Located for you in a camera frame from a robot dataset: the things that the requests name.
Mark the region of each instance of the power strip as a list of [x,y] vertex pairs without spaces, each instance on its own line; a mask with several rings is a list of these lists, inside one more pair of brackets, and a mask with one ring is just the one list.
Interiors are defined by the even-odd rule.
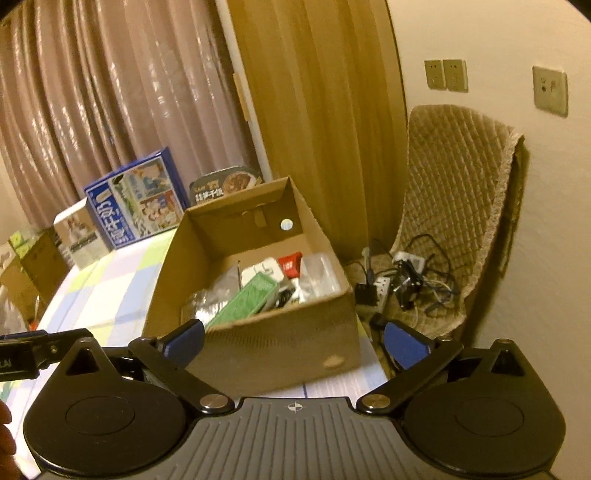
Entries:
[[378,304],[371,305],[357,305],[355,310],[360,315],[373,315],[374,313],[383,313],[386,306],[386,301],[390,296],[390,283],[392,279],[389,277],[378,277],[374,281],[374,285],[378,290]]

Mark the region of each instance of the white device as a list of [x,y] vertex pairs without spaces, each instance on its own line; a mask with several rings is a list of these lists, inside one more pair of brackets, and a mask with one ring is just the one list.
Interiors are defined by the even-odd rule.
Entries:
[[285,281],[287,280],[285,274],[283,273],[279,263],[277,263],[277,260],[275,260],[273,257],[266,258],[262,262],[242,270],[240,274],[242,285],[246,285],[248,282],[250,282],[252,277],[254,277],[259,272],[271,277],[280,285],[280,287],[285,286]]
[[359,315],[372,315],[374,313],[383,313],[386,307],[386,302],[389,297],[390,283],[392,279],[390,277],[378,277],[374,281],[374,285],[378,290],[378,303],[376,306],[371,305],[356,305],[355,310]]

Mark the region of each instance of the checkered tablecloth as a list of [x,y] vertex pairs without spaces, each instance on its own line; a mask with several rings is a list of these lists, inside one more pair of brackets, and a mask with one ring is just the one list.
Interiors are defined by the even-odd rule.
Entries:
[[[156,279],[173,238],[169,231],[116,250],[90,267],[70,271],[40,324],[50,333],[88,328],[102,346],[123,346],[142,333]],[[360,329],[362,366],[295,388],[269,393],[270,397],[350,397],[353,404],[386,377],[363,329]],[[17,440],[17,463],[33,478],[39,470],[22,435],[22,421],[55,366],[42,370],[36,380],[0,384],[0,398],[12,411],[9,425]]]

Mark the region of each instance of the tan chair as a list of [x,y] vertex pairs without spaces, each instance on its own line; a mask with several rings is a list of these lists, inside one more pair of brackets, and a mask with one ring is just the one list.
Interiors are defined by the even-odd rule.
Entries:
[[[405,250],[417,235],[429,233],[451,263],[459,295],[451,307],[425,309],[436,301],[424,288],[415,310],[401,311],[394,296],[386,314],[428,337],[451,333],[466,320],[476,288],[505,212],[512,223],[521,199],[505,205],[509,176],[518,168],[516,151],[522,134],[474,110],[456,105],[423,105],[408,120],[408,184],[402,222],[391,252]],[[447,262],[429,238],[420,238],[410,253],[432,257],[429,266],[445,273]],[[443,280],[439,275],[433,278]]]

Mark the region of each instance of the wall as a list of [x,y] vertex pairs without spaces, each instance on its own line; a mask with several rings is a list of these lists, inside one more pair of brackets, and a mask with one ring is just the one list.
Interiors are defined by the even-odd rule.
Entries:
[[0,157],[0,244],[8,241],[13,232],[26,225],[25,213],[8,177],[4,160]]
[[[408,111],[478,109],[525,132],[530,153],[506,276],[476,336],[513,338],[567,422],[553,473],[591,478],[591,23],[566,0],[388,0]],[[469,93],[430,90],[423,61],[466,59]],[[566,119],[536,110],[532,65],[564,69]]]

